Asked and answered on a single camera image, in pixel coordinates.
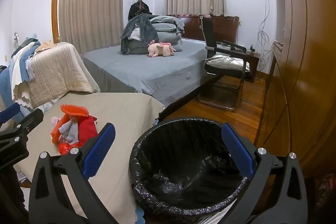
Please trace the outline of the small wooden side table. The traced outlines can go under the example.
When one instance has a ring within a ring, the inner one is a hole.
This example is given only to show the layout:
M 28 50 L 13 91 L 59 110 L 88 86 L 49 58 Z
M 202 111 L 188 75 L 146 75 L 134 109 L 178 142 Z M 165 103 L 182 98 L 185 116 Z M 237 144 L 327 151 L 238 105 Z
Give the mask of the small wooden side table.
M 249 76 L 246 77 L 246 81 L 253 83 L 255 80 L 257 67 L 260 61 L 260 53 L 247 51 L 247 62 L 249 63 Z

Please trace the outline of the dark wooden headboard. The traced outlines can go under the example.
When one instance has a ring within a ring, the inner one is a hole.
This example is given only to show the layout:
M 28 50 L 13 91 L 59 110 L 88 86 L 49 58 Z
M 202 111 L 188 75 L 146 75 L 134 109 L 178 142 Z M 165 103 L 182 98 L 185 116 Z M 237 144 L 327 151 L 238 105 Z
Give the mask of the dark wooden headboard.
M 185 24 L 185 32 L 183 38 L 204 41 L 201 30 L 201 16 L 200 15 L 174 15 Z M 238 16 L 213 16 L 204 15 L 204 18 L 212 20 L 213 33 L 217 42 L 224 40 L 230 43 L 236 43 L 236 35 L 239 26 Z

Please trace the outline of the left beige curtain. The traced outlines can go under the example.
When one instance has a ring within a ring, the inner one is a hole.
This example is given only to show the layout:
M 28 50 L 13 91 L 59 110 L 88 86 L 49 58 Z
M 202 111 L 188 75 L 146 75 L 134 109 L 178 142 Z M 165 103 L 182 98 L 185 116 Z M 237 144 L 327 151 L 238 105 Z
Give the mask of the left beige curtain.
M 59 0 L 60 40 L 78 53 L 120 44 L 123 0 Z

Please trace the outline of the silver seat cushion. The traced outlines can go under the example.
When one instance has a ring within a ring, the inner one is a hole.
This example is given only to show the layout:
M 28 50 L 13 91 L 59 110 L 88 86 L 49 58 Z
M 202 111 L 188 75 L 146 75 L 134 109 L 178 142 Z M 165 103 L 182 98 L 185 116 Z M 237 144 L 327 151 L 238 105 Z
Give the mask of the silver seat cushion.
M 211 67 L 219 69 L 228 69 L 234 71 L 242 71 L 244 60 L 236 57 L 229 57 L 223 54 L 216 54 L 205 60 L 205 63 Z

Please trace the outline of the black office chair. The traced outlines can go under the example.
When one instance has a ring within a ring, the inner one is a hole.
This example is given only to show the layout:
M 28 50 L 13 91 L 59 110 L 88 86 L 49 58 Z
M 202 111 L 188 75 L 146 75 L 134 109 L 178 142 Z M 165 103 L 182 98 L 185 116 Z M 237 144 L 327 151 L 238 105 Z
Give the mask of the black office chair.
M 197 101 L 219 109 L 234 111 L 242 101 L 244 82 L 252 80 L 247 49 L 226 40 L 217 42 L 212 20 L 203 16 L 200 19 L 207 50 L 205 72 L 218 79 L 224 76 L 236 78 L 239 80 L 239 85 L 228 86 L 216 80 L 197 96 Z

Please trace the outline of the grey sock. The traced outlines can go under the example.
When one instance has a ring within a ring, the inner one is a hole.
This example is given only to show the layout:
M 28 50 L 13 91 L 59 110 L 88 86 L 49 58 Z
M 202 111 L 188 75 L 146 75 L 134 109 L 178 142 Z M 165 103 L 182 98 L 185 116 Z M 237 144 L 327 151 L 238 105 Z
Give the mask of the grey sock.
M 76 120 L 70 120 L 59 128 L 60 143 L 67 143 L 73 145 L 79 142 L 79 127 Z

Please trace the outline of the pink plush pig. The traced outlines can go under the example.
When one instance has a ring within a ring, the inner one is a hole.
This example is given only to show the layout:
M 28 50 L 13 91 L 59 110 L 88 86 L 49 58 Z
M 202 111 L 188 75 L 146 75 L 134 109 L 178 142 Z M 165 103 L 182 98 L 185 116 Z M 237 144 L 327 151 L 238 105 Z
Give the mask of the pink plush pig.
M 169 57 L 175 55 L 175 49 L 170 43 L 156 43 L 152 40 L 148 45 L 149 57 Z

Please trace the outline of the wooden wardrobe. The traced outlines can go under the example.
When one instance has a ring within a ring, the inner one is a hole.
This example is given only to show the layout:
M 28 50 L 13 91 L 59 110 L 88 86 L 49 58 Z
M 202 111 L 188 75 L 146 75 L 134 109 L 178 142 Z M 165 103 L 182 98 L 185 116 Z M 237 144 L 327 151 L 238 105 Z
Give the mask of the wooden wardrobe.
M 335 172 L 335 0 L 281 0 L 255 144 L 294 152 L 306 177 Z

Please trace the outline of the beige folded quilt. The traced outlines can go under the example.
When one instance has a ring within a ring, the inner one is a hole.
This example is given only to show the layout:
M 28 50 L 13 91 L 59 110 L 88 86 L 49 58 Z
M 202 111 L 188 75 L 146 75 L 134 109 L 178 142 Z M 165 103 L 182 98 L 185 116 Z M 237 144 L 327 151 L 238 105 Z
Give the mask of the beige folded quilt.
M 32 58 L 35 78 L 29 82 L 30 102 L 37 108 L 68 92 L 97 93 L 100 88 L 74 45 L 61 42 Z

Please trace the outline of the grey bed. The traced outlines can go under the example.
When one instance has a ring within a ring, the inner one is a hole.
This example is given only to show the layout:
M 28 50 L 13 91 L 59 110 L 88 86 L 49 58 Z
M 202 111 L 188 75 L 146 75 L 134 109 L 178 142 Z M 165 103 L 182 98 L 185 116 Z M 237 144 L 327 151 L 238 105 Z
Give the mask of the grey bed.
M 169 106 L 213 75 L 204 69 L 205 42 L 182 40 L 182 51 L 170 57 L 123 55 L 118 46 L 90 51 L 83 62 L 103 93 L 144 93 Z

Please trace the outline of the stack of grey bedding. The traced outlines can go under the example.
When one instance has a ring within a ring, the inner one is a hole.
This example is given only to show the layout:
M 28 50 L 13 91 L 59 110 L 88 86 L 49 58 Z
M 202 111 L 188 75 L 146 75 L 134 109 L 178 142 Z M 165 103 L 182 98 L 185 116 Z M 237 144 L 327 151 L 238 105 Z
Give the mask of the stack of grey bedding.
M 145 55 L 151 42 L 169 43 L 176 52 L 183 51 L 185 24 L 168 15 L 141 14 L 128 21 L 121 35 L 123 55 Z

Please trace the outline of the pink sock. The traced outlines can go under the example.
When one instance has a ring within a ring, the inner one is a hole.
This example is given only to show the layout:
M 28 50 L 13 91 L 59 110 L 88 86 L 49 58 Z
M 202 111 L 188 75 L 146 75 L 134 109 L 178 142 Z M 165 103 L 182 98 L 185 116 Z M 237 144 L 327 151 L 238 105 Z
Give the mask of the pink sock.
M 58 121 L 60 121 L 60 118 L 58 117 L 51 118 L 51 123 L 53 124 L 54 127 L 57 125 Z

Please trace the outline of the red cloth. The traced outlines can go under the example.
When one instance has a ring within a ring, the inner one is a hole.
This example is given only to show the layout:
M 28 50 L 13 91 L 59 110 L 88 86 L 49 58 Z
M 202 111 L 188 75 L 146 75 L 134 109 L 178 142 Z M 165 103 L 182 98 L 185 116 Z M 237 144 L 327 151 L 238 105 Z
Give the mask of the red cloth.
M 84 145 L 87 140 L 98 135 L 96 129 L 96 120 L 97 118 L 91 115 L 78 118 L 78 138 L 80 145 Z

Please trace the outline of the orange foam net sleeve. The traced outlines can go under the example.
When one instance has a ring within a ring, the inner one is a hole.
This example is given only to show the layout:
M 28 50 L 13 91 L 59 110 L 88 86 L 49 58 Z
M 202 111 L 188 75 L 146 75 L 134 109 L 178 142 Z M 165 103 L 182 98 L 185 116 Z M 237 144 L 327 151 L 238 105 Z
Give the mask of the orange foam net sleeve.
M 88 117 L 89 111 L 82 106 L 76 106 L 76 105 L 60 105 L 60 110 L 64 113 L 63 117 L 59 119 L 59 121 L 56 123 L 54 129 L 51 132 L 51 139 L 52 143 L 55 145 L 59 144 L 59 138 L 60 138 L 60 127 L 64 125 L 66 122 L 70 121 L 71 118 L 75 117 Z

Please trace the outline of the black lined trash bin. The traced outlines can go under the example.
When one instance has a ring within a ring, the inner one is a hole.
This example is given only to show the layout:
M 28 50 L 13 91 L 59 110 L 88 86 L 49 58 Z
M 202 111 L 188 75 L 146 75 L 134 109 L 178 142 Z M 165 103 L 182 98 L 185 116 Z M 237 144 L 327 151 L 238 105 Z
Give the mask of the black lined trash bin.
M 227 208 L 243 190 L 222 140 L 222 124 L 203 118 L 160 123 L 135 142 L 130 183 L 140 207 L 156 219 L 193 223 Z

